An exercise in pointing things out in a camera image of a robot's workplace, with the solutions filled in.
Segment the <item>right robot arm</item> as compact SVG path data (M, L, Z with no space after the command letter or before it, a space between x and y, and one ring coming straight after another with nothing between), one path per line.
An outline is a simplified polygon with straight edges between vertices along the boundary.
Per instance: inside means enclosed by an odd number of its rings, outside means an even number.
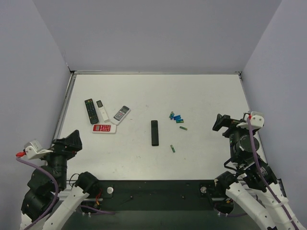
M212 129L226 128L223 137L229 140L230 158L224 163L227 171L215 178L215 188L262 230L304 230L271 167L258 154L260 142L255 135L263 126L259 112L244 113L239 120L217 115Z

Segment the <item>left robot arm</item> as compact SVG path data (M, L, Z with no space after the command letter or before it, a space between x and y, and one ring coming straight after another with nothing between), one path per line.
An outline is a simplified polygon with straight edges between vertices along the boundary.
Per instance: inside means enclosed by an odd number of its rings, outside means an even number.
M75 130L65 138L54 139L48 149L35 139L17 153L18 162L34 168L27 183L29 191L21 206L21 229L60 230L86 198L99 194L98 179L83 172L78 175L69 195L53 210L59 193L67 188L67 162L82 148L80 132Z

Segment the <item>green yellow-tip battery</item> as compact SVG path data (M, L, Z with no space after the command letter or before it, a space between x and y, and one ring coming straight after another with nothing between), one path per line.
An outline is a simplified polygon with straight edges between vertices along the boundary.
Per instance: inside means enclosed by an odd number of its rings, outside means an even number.
M175 148L173 147L173 145L170 145L170 148L171 148L171 150L172 150L173 153L176 152L176 150L175 150Z

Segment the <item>slim black remote control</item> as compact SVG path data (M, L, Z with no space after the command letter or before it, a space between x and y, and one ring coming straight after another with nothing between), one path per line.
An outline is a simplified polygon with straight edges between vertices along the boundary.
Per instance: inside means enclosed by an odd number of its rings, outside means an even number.
M159 146L158 121L151 121L151 143L152 146Z

